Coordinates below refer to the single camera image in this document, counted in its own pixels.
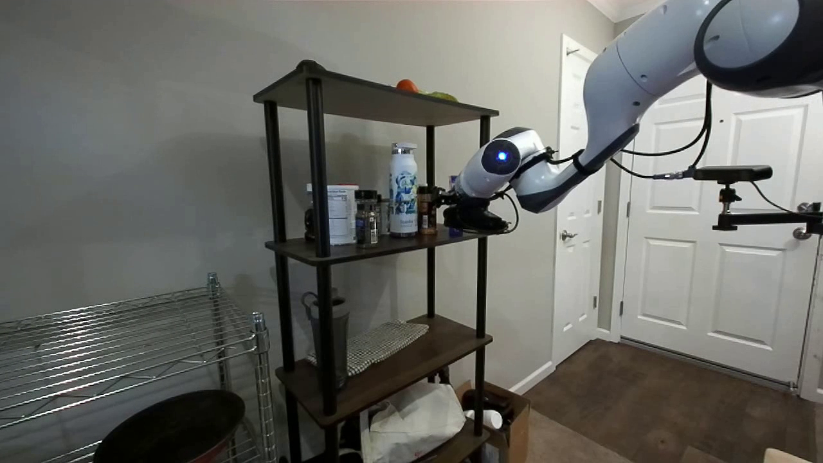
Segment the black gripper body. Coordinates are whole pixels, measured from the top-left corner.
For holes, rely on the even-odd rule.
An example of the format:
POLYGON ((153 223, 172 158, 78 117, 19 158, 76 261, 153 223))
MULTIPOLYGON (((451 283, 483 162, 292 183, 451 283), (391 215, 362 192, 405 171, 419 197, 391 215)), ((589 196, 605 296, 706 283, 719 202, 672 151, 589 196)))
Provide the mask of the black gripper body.
POLYGON ((451 229, 482 234, 502 234, 506 229, 506 220, 490 211, 486 197, 437 196, 434 202, 442 205, 442 217, 451 229))

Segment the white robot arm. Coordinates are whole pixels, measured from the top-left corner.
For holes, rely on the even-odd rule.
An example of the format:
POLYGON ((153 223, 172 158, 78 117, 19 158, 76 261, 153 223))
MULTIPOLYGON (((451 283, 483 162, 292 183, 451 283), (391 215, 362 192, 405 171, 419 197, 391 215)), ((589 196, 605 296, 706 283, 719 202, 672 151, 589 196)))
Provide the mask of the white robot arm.
POLYGON ((533 129, 497 134, 452 178, 446 223, 505 230, 506 220, 490 201, 506 184, 531 212, 556 207, 636 139, 640 115, 658 97, 695 73, 734 93, 815 94, 823 85, 823 0, 663 0, 589 64, 587 143, 553 165, 533 129))

